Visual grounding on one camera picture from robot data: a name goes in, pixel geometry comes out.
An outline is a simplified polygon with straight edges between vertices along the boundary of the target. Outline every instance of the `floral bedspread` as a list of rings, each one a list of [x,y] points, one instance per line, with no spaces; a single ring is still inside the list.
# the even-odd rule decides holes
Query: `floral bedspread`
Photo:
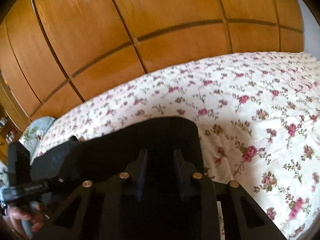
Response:
[[[276,52],[168,67],[70,110],[36,156],[72,135],[88,140],[148,118],[182,116],[198,126],[206,175],[239,181],[287,239],[296,239],[320,211],[319,67],[309,54]]]

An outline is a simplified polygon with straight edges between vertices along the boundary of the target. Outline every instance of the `pillow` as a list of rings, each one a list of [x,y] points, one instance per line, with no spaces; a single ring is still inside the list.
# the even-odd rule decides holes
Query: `pillow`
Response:
[[[51,116],[41,117],[34,120],[23,132],[19,142],[30,152],[30,160],[54,120],[56,119]]]

